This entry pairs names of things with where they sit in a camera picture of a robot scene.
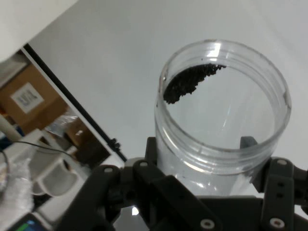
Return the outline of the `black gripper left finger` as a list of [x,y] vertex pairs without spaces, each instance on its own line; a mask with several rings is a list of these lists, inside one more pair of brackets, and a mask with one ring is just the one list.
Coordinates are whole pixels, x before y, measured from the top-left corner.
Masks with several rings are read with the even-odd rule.
[[112,231],[125,207],[135,206],[152,231],[220,231],[222,221],[174,176],[157,167],[157,145],[132,166],[100,166],[65,212],[59,231]]

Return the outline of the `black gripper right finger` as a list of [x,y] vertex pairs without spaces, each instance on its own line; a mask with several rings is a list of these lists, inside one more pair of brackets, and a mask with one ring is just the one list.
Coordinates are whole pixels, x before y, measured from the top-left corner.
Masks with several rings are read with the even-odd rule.
[[268,158],[252,170],[250,183],[263,199],[243,200],[242,231],[306,231],[308,221],[295,214],[308,211],[308,172],[287,159]]

